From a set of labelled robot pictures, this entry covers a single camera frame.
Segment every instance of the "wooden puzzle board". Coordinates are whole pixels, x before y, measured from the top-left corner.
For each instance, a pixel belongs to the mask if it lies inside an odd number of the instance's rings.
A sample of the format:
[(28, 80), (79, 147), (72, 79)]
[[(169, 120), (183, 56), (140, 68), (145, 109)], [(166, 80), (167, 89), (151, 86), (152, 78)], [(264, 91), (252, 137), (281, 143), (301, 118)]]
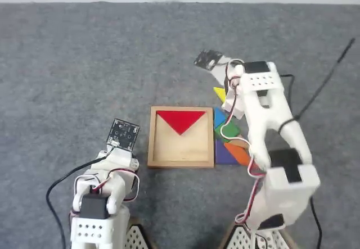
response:
[[(178, 134), (159, 110), (205, 111), (184, 133)], [(214, 167), (213, 109), (210, 107), (151, 108), (148, 166)]]

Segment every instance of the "orange tangram piece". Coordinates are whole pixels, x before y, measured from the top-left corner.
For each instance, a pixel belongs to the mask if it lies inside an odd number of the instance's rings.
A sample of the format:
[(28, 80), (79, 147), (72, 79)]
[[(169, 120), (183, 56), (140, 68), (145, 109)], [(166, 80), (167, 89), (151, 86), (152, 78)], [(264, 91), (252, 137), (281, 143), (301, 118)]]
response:
[(240, 165), (248, 166), (250, 163), (250, 156), (244, 150), (244, 148), (226, 142), (224, 143), (224, 146)]

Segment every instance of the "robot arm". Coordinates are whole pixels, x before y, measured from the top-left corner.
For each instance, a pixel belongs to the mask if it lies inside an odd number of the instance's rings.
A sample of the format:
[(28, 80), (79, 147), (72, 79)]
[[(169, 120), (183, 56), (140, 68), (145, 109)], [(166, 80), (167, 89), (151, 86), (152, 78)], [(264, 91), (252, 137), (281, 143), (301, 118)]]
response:
[(265, 172), (246, 220), (252, 230), (274, 230), (293, 224), (305, 210), (310, 196), (320, 185), (312, 156), (297, 121), (288, 123), (281, 137), (290, 148), (268, 152), (268, 129), (279, 130), (293, 118), (284, 87), (273, 62), (251, 62), (228, 68), (227, 111), (235, 100), (235, 116), (243, 115), (249, 126), (248, 139), (255, 163)]
[(71, 220), (73, 249), (125, 248), (130, 213), (123, 202), (136, 198), (137, 194), (130, 199), (126, 199), (126, 195), (133, 189), (134, 178), (138, 179), (138, 185), (140, 182), (136, 174), (139, 163), (132, 157), (138, 128), (115, 119), (107, 151), (98, 154), (98, 158), (106, 158), (75, 179), (72, 206), (75, 216)]

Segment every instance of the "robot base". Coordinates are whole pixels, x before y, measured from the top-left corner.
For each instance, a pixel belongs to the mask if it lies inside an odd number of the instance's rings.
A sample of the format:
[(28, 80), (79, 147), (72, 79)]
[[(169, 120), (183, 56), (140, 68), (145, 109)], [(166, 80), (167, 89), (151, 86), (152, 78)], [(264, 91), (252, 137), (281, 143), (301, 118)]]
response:
[[(284, 231), (259, 231), (256, 237), (259, 249), (299, 249), (290, 236)], [(225, 242), (219, 249), (252, 249), (249, 232), (242, 225), (234, 225)]]

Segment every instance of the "perforated white plate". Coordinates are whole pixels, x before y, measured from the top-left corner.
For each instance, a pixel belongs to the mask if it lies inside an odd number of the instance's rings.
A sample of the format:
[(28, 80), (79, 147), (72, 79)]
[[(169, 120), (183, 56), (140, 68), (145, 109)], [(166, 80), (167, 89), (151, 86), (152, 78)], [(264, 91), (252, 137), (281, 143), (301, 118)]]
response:
[[(258, 234), (266, 239), (265, 241), (260, 236), (256, 237), (260, 249), (290, 249), (279, 231), (259, 232)], [(236, 227), (226, 249), (251, 249), (250, 237), (244, 227)]]
[(138, 226), (133, 225), (126, 236), (126, 249), (149, 249)]

